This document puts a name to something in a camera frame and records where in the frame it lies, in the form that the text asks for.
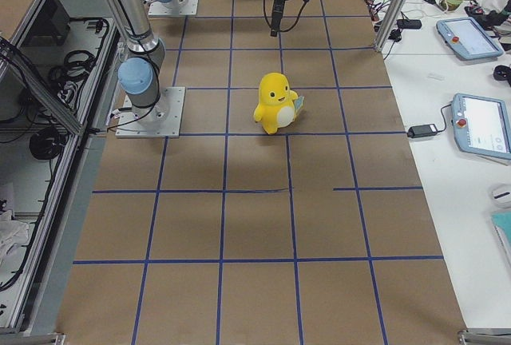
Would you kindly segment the blue teach pendant upper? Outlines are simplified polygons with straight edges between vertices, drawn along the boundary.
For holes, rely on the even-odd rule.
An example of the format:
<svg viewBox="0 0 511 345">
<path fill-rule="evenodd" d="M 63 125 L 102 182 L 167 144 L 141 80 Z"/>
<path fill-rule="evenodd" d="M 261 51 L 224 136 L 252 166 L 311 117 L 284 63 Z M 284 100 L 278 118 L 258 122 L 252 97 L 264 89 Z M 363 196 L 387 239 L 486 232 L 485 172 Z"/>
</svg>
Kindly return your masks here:
<svg viewBox="0 0 511 345">
<path fill-rule="evenodd" d="M 445 44 L 462 60 L 500 57 L 504 50 L 470 17 L 441 20 L 436 30 Z"/>
</svg>

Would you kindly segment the blue teach pendant lower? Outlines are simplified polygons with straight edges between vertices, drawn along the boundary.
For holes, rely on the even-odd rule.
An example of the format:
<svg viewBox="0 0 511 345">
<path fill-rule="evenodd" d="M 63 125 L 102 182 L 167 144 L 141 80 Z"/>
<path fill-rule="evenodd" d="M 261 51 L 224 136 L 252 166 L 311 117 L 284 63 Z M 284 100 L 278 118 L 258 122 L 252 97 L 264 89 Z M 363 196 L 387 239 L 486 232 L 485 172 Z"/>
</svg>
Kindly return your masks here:
<svg viewBox="0 0 511 345">
<path fill-rule="evenodd" d="M 510 121 L 503 100 L 456 93 L 450 105 L 458 148 L 510 165 Z"/>
</svg>

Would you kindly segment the teal notebook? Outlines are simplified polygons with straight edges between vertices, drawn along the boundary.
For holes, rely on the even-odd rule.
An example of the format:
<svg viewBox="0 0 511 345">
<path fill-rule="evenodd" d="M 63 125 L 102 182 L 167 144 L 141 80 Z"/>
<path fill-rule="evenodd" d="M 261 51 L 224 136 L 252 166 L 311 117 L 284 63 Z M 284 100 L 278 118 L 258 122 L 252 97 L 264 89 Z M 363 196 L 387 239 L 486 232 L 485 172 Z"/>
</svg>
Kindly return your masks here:
<svg viewBox="0 0 511 345">
<path fill-rule="evenodd" d="M 507 264 L 510 264 L 510 229 L 511 229 L 511 215 L 510 211 L 504 210 L 495 211 L 491 213 L 491 222 L 495 229 L 498 241 L 500 243 L 502 252 L 504 253 Z"/>
</svg>

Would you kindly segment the white computer mouse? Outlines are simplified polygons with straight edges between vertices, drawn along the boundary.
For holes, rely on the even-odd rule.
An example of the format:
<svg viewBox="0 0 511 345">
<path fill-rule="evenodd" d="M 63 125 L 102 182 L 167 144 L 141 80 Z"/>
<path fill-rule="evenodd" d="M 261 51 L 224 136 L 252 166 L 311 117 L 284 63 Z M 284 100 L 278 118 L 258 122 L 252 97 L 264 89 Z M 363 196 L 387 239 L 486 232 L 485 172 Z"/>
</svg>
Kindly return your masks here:
<svg viewBox="0 0 511 345">
<path fill-rule="evenodd" d="M 499 208 L 511 207 L 511 186 L 509 184 L 500 184 L 490 190 L 490 196 Z"/>
</svg>

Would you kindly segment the yellow plush dinosaur toy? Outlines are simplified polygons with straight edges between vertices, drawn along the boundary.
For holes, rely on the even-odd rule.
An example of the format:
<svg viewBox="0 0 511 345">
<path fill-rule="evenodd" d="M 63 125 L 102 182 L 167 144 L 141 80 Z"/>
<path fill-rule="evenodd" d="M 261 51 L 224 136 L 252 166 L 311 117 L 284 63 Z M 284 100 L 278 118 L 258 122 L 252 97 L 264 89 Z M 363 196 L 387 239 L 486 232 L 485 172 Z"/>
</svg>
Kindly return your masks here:
<svg viewBox="0 0 511 345">
<path fill-rule="evenodd" d="M 287 77 L 282 73 L 264 75 L 259 84 L 258 97 L 253 118 L 262 124 L 263 130 L 269 135 L 290 125 L 304 103 L 304 96 L 291 89 Z"/>
</svg>

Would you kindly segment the aluminium frame post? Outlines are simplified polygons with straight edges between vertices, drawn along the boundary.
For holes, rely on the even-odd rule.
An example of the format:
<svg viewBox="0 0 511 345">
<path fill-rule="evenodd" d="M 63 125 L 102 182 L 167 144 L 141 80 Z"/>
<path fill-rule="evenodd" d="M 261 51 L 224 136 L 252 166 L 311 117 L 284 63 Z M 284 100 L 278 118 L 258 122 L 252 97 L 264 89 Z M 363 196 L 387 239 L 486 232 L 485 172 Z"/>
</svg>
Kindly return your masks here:
<svg viewBox="0 0 511 345">
<path fill-rule="evenodd" d="M 374 50 L 382 52 L 383 46 L 385 45 L 390 32 L 393 29 L 393 25 L 396 22 L 398 15 L 406 0 L 391 0 L 390 6 L 382 20 L 376 38 L 374 40 Z"/>
</svg>

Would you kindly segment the blue teach pendant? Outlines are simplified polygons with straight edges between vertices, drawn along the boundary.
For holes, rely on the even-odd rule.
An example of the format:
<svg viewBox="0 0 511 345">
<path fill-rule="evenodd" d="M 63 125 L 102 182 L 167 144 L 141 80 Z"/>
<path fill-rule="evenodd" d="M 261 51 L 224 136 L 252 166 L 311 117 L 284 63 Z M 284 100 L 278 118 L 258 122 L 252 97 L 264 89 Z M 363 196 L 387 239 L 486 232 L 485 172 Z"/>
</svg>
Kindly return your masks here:
<svg viewBox="0 0 511 345">
<path fill-rule="evenodd" d="M 450 105 L 458 148 L 510 165 L 510 121 L 503 100 L 456 93 Z"/>
<path fill-rule="evenodd" d="M 500 57 L 504 50 L 470 17 L 441 20 L 436 30 L 445 44 L 462 60 Z"/>
</svg>

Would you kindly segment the black power adapter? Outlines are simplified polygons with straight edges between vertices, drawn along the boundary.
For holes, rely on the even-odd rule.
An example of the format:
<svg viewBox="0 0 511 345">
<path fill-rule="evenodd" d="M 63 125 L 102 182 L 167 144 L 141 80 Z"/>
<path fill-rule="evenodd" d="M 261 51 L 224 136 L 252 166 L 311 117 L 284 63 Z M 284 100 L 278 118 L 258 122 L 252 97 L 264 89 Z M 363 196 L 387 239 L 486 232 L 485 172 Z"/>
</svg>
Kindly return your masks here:
<svg viewBox="0 0 511 345">
<path fill-rule="evenodd" d="M 435 124 L 412 125 L 408 128 L 406 135 L 409 138 L 432 137 L 438 134 Z"/>
</svg>

